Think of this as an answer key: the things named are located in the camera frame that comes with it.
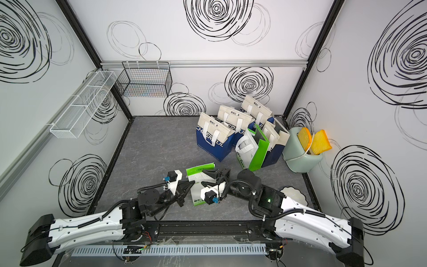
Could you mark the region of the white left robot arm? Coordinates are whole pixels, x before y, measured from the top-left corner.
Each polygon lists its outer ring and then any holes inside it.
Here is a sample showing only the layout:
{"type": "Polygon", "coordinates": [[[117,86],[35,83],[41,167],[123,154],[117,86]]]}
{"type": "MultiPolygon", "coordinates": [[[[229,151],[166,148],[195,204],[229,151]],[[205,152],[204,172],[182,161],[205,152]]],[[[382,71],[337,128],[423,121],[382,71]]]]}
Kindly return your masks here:
{"type": "Polygon", "coordinates": [[[28,231],[20,266],[40,264],[55,254],[100,241],[152,244],[159,235],[160,225],[158,219],[147,222],[147,218],[166,212],[174,203],[183,206],[194,184],[164,181],[145,186],[137,190],[137,197],[120,200],[98,214],[68,219],[43,215],[28,231]]]}

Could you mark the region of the blue beige bag first row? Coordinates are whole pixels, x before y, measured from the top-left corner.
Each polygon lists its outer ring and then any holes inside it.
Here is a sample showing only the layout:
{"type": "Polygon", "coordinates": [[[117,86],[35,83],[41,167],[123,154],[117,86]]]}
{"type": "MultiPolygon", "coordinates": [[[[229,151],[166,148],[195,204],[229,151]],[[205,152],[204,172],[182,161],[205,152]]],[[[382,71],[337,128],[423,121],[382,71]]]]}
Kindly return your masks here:
{"type": "Polygon", "coordinates": [[[197,145],[222,162],[232,150],[235,132],[214,117],[200,113],[196,126],[197,145]]]}

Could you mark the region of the blue beige takeout bag front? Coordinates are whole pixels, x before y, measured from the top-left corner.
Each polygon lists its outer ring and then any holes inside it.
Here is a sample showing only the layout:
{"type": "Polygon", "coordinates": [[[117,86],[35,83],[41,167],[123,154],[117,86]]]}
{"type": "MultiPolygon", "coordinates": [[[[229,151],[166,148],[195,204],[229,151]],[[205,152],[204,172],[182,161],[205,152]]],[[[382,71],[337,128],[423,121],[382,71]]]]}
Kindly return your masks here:
{"type": "Polygon", "coordinates": [[[267,121],[262,132],[269,141],[268,152],[262,163],[262,168],[265,168],[277,163],[288,142],[290,133],[277,118],[274,118],[272,122],[267,121]]]}

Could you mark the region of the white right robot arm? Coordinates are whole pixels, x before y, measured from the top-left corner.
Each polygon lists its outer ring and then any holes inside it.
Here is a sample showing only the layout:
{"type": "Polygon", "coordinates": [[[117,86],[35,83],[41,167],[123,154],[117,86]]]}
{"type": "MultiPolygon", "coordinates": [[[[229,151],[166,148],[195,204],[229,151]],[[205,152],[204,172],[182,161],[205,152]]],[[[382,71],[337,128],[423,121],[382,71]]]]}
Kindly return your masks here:
{"type": "Polygon", "coordinates": [[[229,169],[204,170],[214,182],[202,182],[205,203],[218,204],[228,195],[248,201],[249,213],[261,219],[260,233],[267,239],[293,239],[315,245],[350,267],[364,267],[364,225],[358,218],[340,219],[316,211],[266,186],[244,169],[231,178],[229,169]]]}

